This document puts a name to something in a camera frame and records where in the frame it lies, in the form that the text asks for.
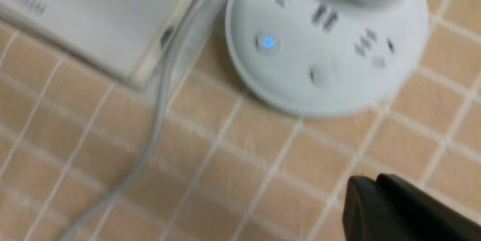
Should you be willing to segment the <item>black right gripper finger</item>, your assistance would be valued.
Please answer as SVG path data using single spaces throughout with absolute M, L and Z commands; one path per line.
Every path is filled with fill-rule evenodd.
M 395 174 L 348 179 L 342 213 L 347 241 L 479 241 L 479 224 Z

